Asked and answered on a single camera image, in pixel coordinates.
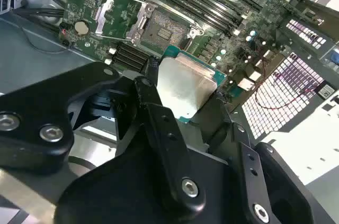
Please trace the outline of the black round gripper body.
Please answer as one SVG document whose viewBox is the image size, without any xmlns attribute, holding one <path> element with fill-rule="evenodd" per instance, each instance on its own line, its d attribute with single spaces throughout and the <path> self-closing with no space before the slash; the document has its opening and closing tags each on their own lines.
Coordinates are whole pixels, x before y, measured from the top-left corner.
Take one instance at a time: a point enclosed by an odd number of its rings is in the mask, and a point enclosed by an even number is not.
<svg viewBox="0 0 339 224">
<path fill-rule="evenodd" d="M 241 196 L 225 161 L 189 148 L 206 205 L 191 223 L 246 223 Z M 55 223 L 179 223 L 164 206 L 167 190 L 144 129 L 120 156 L 76 179 L 59 199 Z"/>
</svg>

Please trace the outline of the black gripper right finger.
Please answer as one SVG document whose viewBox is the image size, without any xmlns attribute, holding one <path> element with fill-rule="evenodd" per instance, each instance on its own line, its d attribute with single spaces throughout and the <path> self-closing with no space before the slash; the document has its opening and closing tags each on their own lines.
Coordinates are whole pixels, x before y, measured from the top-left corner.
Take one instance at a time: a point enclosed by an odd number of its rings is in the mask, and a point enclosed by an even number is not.
<svg viewBox="0 0 339 224">
<path fill-rule="evenodd" d="M 217 154 L 231 169 L 233 223 L 329 223 L 330 216 L 269 144 L 251 146 L 217 93 L 224 132 Z"/>
</svg>

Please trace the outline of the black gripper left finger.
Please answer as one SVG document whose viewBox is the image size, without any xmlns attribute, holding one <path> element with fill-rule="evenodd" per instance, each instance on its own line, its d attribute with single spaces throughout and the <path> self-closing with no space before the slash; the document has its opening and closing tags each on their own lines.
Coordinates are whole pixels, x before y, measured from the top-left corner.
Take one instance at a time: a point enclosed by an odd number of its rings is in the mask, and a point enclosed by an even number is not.
<svg viewBox="0 0 339 224">
<path fill-rule="evenodd" d="M 149 58 L 142 75 L 122 77 L 93 62 L 1 97 L 1 166 L 34 174 L 61 170 L 74 145 L 74 130 L 95 119 L 96 96 L 107 93 L 123 154 L 144 129 L 167 190 L 163 204 L 177 214 L 199 214 L 206 205 L 204 186 L 172 111 L 156 86 L 158 61 Z"/>
</svg>

